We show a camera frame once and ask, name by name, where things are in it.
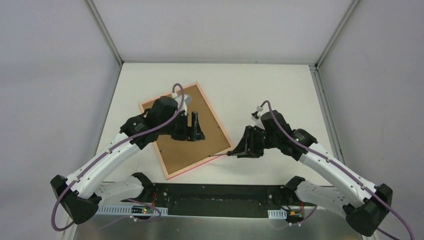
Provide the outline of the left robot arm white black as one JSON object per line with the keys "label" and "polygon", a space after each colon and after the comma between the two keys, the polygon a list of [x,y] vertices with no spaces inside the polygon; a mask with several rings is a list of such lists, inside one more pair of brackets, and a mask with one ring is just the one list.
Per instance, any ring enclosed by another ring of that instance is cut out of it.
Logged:
{"label": "left robot arm white black", "polygon": [[62,206],[72,222],[80,225],[105,205],[127,199],[143,203],[151,200],[154,185],[141,172],[115,183],[103,182],[117,167],[161,135],[175,141],[204,140],[198,113],[188,114],[191,100],[189,94],[161,96],[142,114],[129,118],[101,153],[68,176],[56,175],[50,181],[57,198],[53,209]]}

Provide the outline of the black screwdriver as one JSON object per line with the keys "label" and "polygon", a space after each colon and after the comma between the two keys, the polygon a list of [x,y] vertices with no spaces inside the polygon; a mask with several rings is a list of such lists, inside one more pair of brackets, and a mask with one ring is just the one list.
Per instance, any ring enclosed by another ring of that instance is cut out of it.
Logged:
{"label": "black screwdriver", "polygon": [[232,153],[231,151],[227,151],[227,152],[223,152],[223,153],[211,154],[211,155],[209,155],[209,157],[230,156],[231,153]]}

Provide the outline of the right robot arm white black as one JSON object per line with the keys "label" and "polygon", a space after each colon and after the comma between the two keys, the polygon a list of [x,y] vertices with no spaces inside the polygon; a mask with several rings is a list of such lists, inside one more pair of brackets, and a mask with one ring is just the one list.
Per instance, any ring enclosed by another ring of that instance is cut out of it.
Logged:
{"label": "right robot arm white black", "polygon": [[227,152],[237,158],[260,158],[265,149],[278,149],[286,156],[308,166],[334,189],[321,187],[294,176],[283,187],[290,205],[300,201],[321,206],[344,218],[349,226],[370,237],[388,215],[393,190],[386,184],[368,181],[331,156],[315,137],[304,129],[292,130],[276,110],[252,114],[254,126],[247,125],[238,145]]}

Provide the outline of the pink photo frame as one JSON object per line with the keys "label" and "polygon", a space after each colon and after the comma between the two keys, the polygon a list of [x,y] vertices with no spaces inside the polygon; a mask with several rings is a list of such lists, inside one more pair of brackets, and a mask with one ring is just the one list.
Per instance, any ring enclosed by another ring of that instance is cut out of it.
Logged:
{"label": "pink photo frame", "polygon": [[190,95],[189,113],[197,112],[200,129],[205,140],[189,142],[175,141],[168,135],[161,135],[153,146],[167,180],[194,170],[218,158],[234,147],[224,125],[219,120],[206,94],[199,83],[184,87],[184,93]]}

